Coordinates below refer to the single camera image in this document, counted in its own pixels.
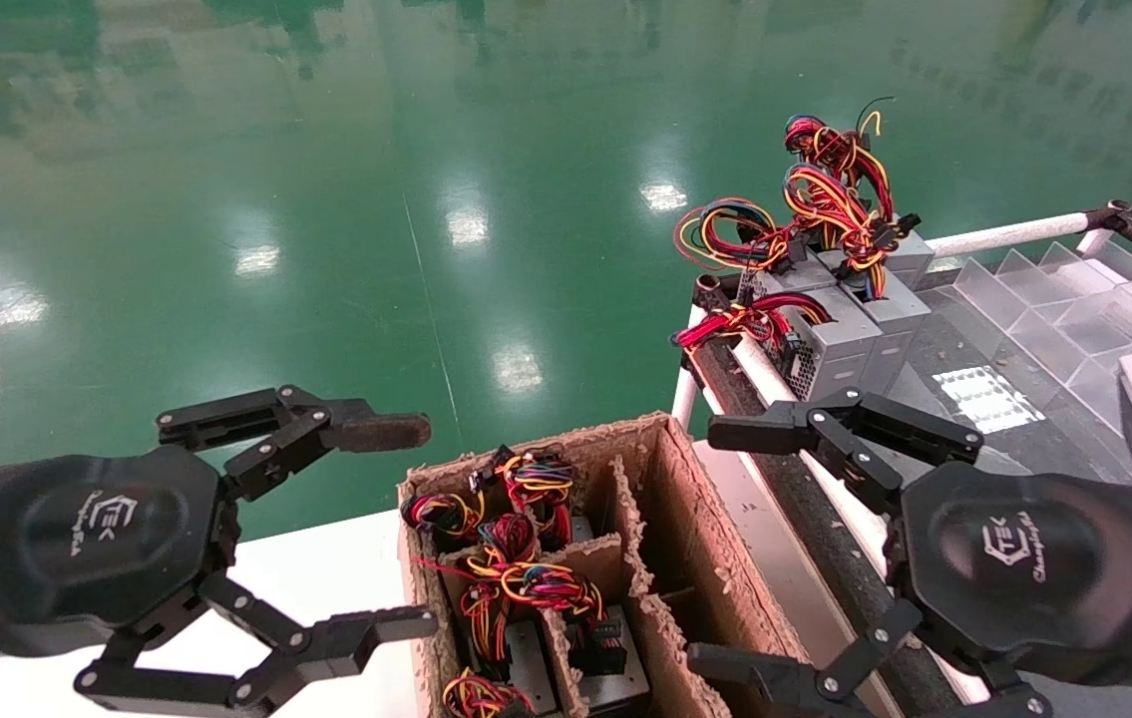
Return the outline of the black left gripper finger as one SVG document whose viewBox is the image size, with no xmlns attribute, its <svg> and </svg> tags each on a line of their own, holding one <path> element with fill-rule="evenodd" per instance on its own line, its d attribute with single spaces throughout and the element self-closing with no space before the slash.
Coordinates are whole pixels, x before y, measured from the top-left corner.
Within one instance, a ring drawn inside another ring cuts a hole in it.
<svg viewBox="0 0 1132 718">
<path fill-rule="evenodd" d="M 166 410 L 157 417 L 161 445 L 192 453 L 252 441 L 229 459 L 222 480 L 233 501 L 258 501 L 332 453 L 396 453 L 432 438 L 428 414 L 380 414 L 365 399 L 324 399 L 295 386 Z"/>
</svg>

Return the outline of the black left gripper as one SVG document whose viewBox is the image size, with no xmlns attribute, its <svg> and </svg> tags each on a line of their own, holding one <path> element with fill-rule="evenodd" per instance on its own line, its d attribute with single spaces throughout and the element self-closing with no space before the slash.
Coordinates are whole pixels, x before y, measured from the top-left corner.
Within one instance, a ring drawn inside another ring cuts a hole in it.
<svg viewBox="0 0 1132 718">
<path fill-rule="evenodd" d="M 108 641 L 75 679 L 92 703 L 272 715 L 310 683 L 361 674 L 379 646 L 439 629 L 421 605 L 301 626 L 222 571 L 238 538 L 218 473 L 182 447 L 0 467 L 0 657 L 55 657 Z M 269 653 L 238 677 L 139 667 L 145 646 L 164 646 L 206 607 Z"/>
</svg>

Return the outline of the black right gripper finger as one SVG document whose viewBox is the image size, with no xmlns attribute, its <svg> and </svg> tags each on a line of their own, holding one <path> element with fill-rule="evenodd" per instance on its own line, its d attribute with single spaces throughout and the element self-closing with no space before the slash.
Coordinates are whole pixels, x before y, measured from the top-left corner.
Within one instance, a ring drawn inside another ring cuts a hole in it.
<svg viewBox="0 0 1132 718">
<path fill-rule="evenodd" d="M 894 451 L 929 467 L 974 464 L 980 431 L 861 388 L 808 403 L 775 401 L 762 414 L 715 414 L 707 445 L 753 455 L 808 453 L 877 515 L 900 508 L 903 478 L 871 447 Z"/>
<path fill-rule="evenodd" d="M 897 653 L 904 636 L 921 627 L 923 618 L 925 614 L 914 602 L 898 600 L 822 669 L 789 657 L 707 642 L 688 646 L 687 665 L 707 679 L 756 690 L 770 717 L 871 717 L 871 709 L 856 695 L 857 689 Z M 994 665 L 988 676 L 988 699 L 937 710 L 931 717 L 1053 717 L 1048 699 L 1018 678 L 1007 665 Z"/>
</svg>

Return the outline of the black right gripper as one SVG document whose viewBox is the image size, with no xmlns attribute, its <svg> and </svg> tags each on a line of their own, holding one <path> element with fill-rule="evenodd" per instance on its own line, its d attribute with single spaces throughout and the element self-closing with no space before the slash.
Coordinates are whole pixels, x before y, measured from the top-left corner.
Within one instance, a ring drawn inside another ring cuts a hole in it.
<svg viewBox="0 0 1132 718">
<path fill-rule="evenodd" d="M 1132 687 L 1132 486 L 949 463 L 899 505 L 900 590 L 947 663 Z"/>
</svg>

